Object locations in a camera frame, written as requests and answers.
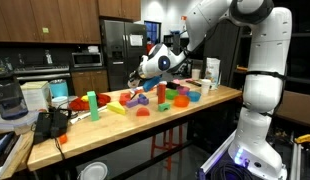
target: orange block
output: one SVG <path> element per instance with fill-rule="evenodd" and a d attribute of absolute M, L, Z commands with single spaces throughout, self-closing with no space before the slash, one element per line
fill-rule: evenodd
<path fill-rule="evenodd" d="M 126 102 L 130 100 L 131 100 L 131 93 L 121 93 L 121 96 L 119 98 L 119 103 L 122 106 L 125 106 Z"/>
<path fill-rule="evenodd" d="M 139 108 L 136 112 L 136 116 L 149 116 L 149 110 L 145 107 Z"/>

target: yellow block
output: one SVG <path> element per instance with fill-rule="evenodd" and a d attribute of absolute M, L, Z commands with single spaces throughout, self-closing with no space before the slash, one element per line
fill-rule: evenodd
<path fill-rule="evenodd" d="M 107 103 L 107 109 L 119 114 L 126 114 L 124 107 L 118 101 Z"/>

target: kitchen counter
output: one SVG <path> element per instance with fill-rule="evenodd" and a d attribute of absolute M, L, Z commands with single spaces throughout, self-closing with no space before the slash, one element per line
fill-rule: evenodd
<path fill-rule="evenodd" d="M 71 67 L 70 68 L 70 72 L 98 71 L 98 70 L 107 70 L 107 67 L 100 66 L 100 67 L 82 67 L 82 68 Z"/>

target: green block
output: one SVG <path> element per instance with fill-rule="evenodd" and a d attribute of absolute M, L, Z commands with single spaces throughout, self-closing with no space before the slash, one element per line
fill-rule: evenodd
<path fill-rule="evenodd" d="M 159 105 L 158 105 L 158 110 L 159 110 L 160 112 L 169 110 L 170 108 L 171 108 L 171 104 L 169 104 L 169 103 L 163 103 L 163 104 L 159 104 Z"/>
<path fill-rule="evenodd" d="M 96 94 L 95 91 L 87 92 L 88 96 L 88 103 L 89 103 L 89 110 L 91 112 L 92 121 L 99 120 L 98 111 L 97 111 L 97 101 L 96 101 Z"/>

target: floor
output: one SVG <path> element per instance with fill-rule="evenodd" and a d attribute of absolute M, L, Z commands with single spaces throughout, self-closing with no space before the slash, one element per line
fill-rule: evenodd
<path fill-rule="evenodd" d="M 183 125 L 183 141 L 186 141 L 186 128 Z M 161 145 L 163 133 L 156 136 L 157 145 Z M 110 153 L 106 156 L 96 159 L 103 162 L 109 169 L 109 178 L 115 177 L 126 170 L 139 165 L 150 159 L 151 140 L 148 138 L 141 142 L 121 150 Z M 174 129 L 174 142 L 178 142 L 178 128 Z M 162 150 L 155 150 L 156 154 L 160 154 Z M 129 180 L 189 180 L 195 179 L 195 172 L 209 158 L 209 154 L 196 146 L 190 146 L 182 151 L 182 157 L 179 153 L 172 156 L 172 170 L 168 171 L 165 166 L 166 160 L 163 160 L 144 171 L 130 177 Z M 77 167 L 78 172 L 82 171 L 88 164 Z"/>

